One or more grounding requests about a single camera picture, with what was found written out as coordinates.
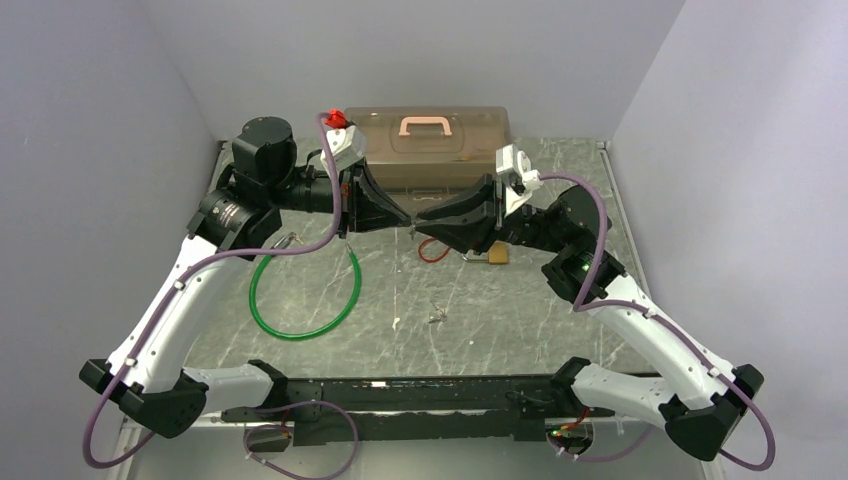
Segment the red cable lock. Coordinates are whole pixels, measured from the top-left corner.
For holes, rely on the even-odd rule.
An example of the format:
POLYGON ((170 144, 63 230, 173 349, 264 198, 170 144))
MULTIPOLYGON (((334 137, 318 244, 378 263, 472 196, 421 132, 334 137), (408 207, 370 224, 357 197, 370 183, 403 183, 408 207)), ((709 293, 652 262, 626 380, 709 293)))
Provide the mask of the red cable lock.
POLYGON ((424 239, 417 247, 418 258, 427 264, 442 261, 450 252, 450 247, 443 245, 435 238, 424 239))

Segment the green cable lock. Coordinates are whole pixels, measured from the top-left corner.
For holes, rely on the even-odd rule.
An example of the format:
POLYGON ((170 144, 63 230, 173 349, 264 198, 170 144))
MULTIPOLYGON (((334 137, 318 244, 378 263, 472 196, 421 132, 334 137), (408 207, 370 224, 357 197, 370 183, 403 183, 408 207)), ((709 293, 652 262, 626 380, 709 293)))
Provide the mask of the green cable lock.
POLYGON ((331 261, 331 269, 296 273, 283 278, 291 258, 262 256, 250 275, 246 305, 255 326, 284 342, 305 342, 326 336, 352 316, 363 295, 364 273, 349 245, 331 261))

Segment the small silver key pair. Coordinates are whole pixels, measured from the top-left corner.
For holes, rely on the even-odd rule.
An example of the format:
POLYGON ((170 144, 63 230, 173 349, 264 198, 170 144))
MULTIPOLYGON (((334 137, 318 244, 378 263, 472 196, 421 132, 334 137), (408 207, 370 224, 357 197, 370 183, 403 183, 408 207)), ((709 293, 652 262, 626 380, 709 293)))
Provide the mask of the small silver key pair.
POLYGON ((288 249, 292 244, 302 245, 301 236, 296 232, 290 232, 282 237, 274 246, 274 249, 288 249))

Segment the silver key set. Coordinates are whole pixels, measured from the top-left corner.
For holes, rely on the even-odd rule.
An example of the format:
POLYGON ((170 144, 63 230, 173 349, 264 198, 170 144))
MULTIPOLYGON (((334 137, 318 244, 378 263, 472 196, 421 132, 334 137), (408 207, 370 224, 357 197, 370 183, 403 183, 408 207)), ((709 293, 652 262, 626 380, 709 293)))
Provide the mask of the silver key set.
POLYGON ((439 323, 446 322, 447 319, 448 319, 448 315, 447 315, 446 311, 442 307, 434 304, 433 305, 433 312, 429 316, 427 323, 428 324, 439 324, 439 323))

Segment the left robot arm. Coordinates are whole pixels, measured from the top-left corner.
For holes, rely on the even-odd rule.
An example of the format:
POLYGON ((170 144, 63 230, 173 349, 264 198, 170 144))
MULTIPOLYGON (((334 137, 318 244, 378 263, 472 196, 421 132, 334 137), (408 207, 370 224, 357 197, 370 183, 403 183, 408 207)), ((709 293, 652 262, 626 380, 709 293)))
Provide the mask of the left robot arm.
POLYGON ((267 254, 283 211, 330 214, 331 237, 409 224, 369 170, 362 124, 341 112, 321 115, 319 124, 325 147, 319 165, 298 163, 286 120, 259 117, 244 125, 144 317, 109 357, 82 367, 85 384, 154 434, 176 437, 209 412, 246 407, 272 420, 285 411, 287 377, 266 362, 219 369, 185 364, 211 302, 267 254))

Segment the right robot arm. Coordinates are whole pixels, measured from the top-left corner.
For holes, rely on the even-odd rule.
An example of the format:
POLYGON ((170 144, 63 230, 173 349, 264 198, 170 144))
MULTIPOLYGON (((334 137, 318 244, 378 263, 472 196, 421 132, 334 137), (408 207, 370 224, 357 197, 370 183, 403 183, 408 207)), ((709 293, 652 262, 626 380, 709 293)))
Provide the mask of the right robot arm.
POLYGON ((564 415, 603 409, 660 429, 682 451, 712 461, 747 414, 762 373, 721 359, 666 316, 606 248, 610 227, 600 194, 583 178, 547 208, 509 209, 511 187, 490 175, 468 191, 419 212, 414 228, 460 253, 481 253, 496 242, 547 251, 541 271, 574 311, 613 329, 655 369, 655 378, 569 359, 551 377, 553 406, 564 415))

